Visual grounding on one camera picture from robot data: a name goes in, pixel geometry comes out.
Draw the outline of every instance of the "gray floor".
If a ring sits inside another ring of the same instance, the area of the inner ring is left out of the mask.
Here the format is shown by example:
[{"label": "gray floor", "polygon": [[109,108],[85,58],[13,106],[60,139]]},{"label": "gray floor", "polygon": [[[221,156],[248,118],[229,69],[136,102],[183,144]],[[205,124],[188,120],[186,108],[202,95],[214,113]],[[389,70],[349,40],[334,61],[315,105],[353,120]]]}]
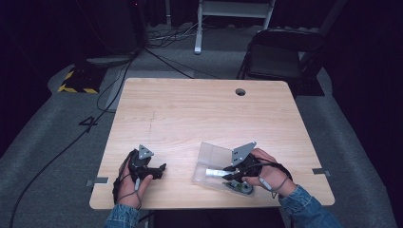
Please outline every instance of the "gray floor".
[{"label": "gray floor", "polygon": [[[194,36],[151,51],[194,68],[169,62],[196,78],[214,75],[235,79],[246,44],[258,29],[208,30],[203,36],[201,55],[193,53]],[[119,76],[121,66],[108,70],[102,95],[57,92],[70,68],[61,69],[50,79],[51,98],[0,160],[0,227],[9,226],[14,204],[30,180],[85,130],[78,123],[90,116],[98,117],[102,111],[97,103],[104,108],[109,96],[115,95],[106,88]],[[163,77],[161,71],[174,74],[172,68],[143,51],[127,76],[150,71],[155,72],[155,77]],[[331,81],[324,69],[318,79],[326,96],[298,97],[296,102],[322,166],[331,174],[328,180],[336,203],[328,209],[345,227],[396,227],[385,186],[332,97]],[[112,121],[113,114],[103,115],[98,125],[45,169],[21,199],[14,227],[103,226],[109,211],[89,207],[91,189],[86,187],[86,181],[97,176]]]}]

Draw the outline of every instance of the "wooden surface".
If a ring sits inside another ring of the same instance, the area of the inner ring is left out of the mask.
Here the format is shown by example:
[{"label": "wooden surface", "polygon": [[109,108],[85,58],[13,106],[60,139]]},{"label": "wooden surface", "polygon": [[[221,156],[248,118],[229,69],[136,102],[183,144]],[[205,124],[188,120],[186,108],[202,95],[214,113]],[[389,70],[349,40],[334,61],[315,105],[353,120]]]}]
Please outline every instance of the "wooden surface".
[{"label": "wooden surface", "polygon": [[[246,95],[238,96],[237,88]],[[202,142],[233,149],[256,142],[289,169],[322,204],[335,202],[288,85],[246,80],[139,79],[125,82],[106,144],[90,206],[113,207],[113,182],[127,154],[143,144],[154,152],[149,167],[167,163],[151,182],[143,209],[242,208],[279,206],[269,192],[253,198],[192,181]]]}]

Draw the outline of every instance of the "clear plastic container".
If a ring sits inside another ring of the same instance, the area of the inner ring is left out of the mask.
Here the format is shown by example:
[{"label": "clear plastic container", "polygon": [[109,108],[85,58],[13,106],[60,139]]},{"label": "clear plastic container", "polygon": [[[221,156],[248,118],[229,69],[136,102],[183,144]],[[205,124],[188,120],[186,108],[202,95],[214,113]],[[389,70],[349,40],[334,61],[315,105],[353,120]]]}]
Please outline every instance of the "clear plastic container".
[{"label": "clear plastic container", "polygon": [[199,151],[198,162],[193,174],[193,182],[203,186],[213,187],[220,190],[227,190],[246,197],[253,197],[254,193],[247,195],[229,188],[228,181],[222,176],[228,172],[222,169],[231,165],[232,150],[202,142]]}]

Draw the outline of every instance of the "hole in table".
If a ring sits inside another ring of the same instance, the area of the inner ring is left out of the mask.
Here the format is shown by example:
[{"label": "hole in table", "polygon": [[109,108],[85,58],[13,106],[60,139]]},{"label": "hole in table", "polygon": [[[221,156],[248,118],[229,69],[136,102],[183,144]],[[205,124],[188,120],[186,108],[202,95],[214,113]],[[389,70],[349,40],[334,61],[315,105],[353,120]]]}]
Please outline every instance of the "hole in table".
[{"label": "hole in table", "polygon": [[243,89],[243,88],[237,88],[237,89],[235,89],[235,93],[236,93],[238,96],[245,96],[246,91],[245,91],[245,89]]}]

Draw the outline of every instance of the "denim sleeve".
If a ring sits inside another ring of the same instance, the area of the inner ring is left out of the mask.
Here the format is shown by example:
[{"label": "denim sleeve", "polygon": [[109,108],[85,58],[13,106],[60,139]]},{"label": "denim sleeve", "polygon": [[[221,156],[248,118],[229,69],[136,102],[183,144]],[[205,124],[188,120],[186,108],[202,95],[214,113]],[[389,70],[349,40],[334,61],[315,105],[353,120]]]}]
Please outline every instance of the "denim sleeve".
[{"label": "denim sleeve", "polygon": [[133,207],[116,204],[105,222],[105,228],[134,228],[139,222],[139,211]]},{"label": "denim sleeve", "polygon": [[299,185],[290,196],[278,201],[297,227],[342,227],[317,199]]}]

